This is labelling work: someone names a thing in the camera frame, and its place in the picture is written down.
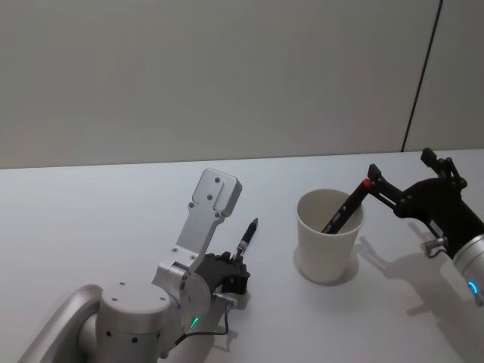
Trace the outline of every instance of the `marker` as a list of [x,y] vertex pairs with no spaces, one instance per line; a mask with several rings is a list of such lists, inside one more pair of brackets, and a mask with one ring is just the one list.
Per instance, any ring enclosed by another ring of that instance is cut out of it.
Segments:
[[240,240],[239,245],[237,246],[237,253],[235,254],[235,257],[242,256],[249,246],[250,240],[252,240],[252,236],[254,233],[256,233],[257,225],[259,224],[259,219],[256,218],[254,219],[250,224],[249,227],[247,227],[247,230],[244,233],[244,236],[242,237],[242,240]]
[[333,218],[323,228],[321,233],[336,234],[348,222],[349,217],[361,206],[361,202],[370,192],[370,179],[366,178],[345,200]]

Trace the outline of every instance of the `gray wall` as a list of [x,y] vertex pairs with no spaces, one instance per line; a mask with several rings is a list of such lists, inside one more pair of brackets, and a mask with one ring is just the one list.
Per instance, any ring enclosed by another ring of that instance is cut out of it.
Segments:
[[435,11],[3,0],[0,168],[398,151]]
[[484,147],[484,2],[445,0],[406,150]]

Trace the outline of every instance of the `white paper cup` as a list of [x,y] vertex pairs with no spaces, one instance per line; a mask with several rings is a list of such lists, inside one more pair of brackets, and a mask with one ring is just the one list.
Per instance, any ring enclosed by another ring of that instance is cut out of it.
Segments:
[[305,277],[318,284],[334,282],[344,273],[365,221],[361,206],[337,234],[321,233],[348,196],[334,189],[318,189],[303,195],[297,204],[297,264]]

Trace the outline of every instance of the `white table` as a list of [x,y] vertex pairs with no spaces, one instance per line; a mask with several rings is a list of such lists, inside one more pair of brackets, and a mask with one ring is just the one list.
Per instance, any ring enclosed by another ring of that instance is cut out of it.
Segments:
[[[469,182],[464,199],[484,217],[484,150],[438,155],[454,158]],[[396,218],[375,199],[365,201],[356,268],[345,283],[312,284],[293,265],[301,195],[316,188],[350,192],[370,163],[406,188],[433,176],[419,157],[0,170],[0,361],[17,361],[77,287],[151,281],[160,251],[176,242],[206,167],[236,175],[244,186],[210,250],[233,250],[259,217],[246,254],[250,296],[244,310],[229,315],[229,338],[190,338],[170,353],[169,363],[482,361],[484,309],[475,307],[447,258],[428,260],[420,252],[425,227]],[[380,259],[376,265],[368,258],[371,249]]]

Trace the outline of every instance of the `black pen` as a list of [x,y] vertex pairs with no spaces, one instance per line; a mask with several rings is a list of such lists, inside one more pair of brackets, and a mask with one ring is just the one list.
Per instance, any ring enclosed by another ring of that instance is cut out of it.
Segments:
[[247,230],[245,231],[239,245],[237,246],[237,253],[235,254],[236,258],[244,254],[245,250],[249,246],[250,240],[252,240],[252,236],[254,235],[254,233],[256,233],[258,223],[259,219],[256,218],[249,224],[249,227],[247,227]]
[[348,222],[349,217],[361,206],[363,199],[370,193],[370,179],[365,179],[351,193],[345,203],[338,209],[333,218],[323,228],[321,233],[336,234]]

